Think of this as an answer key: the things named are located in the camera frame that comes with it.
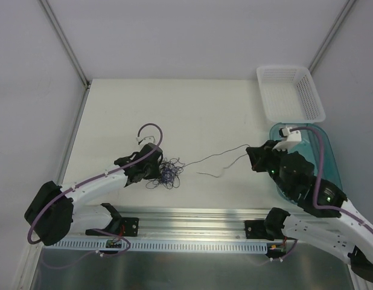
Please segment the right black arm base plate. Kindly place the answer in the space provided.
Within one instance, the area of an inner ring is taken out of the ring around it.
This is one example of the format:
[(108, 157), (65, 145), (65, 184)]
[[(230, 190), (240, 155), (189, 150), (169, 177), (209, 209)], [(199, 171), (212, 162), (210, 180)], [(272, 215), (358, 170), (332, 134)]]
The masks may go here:
[(264, 221), (261, 219), (245, 220), (244, 232), (246, 235), (246, 239), (251, 240), (265, 239), (274, 241), (275, 239), (284, 239), (284, 236), (282, 234), (277, 234), (276, 236), (274, 236), (273, 234), (268, 233), (264, 226)]

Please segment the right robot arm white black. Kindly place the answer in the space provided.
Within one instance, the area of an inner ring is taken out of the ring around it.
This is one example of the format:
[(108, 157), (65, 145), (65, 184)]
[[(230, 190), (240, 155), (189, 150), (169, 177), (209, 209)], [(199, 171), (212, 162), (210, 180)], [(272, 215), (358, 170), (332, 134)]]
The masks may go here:
[(373, 225), (360, 214), (346, 194), (299, 152), (280, 149), (279, 141), (247, 147), (251, 169), (268, 173), (283, 195), (313, 217), (337, 228), (336, 233), (310, 225), (286, 210), (273, 207), (263, 228), (266, 239), (303, 240), (348, 264), (353, 273), (373, 283)]

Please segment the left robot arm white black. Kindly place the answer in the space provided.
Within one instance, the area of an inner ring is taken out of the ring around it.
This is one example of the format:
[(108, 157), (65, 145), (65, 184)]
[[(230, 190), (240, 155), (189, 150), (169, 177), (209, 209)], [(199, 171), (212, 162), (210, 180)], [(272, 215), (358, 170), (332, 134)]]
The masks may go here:
[(162, 157), (159, 146), (147, 143), (139, 152), (118, 158), (112, 167), (84, 181), (63, 185), (54, 181), (44, 183), (24, 214), (30, 225), (28, 243), (50, 246), (69, 233), (120, 238), (128, 227), (118, 210), (107, 202), (93, 208), (87, 204), (115, 190), (159, 177)]

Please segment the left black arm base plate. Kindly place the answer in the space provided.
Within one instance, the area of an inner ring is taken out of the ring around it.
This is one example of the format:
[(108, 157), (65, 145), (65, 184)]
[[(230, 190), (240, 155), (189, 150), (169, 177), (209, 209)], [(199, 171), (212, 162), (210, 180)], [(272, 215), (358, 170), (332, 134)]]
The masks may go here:
[(104, 228), (86, 230), (85, 235), (105, 236), (106, 233), (108, 233), (122, 237), (136, 237), (138, 235), (138, 229), (139, 219), (137, 217), (114, 217)]

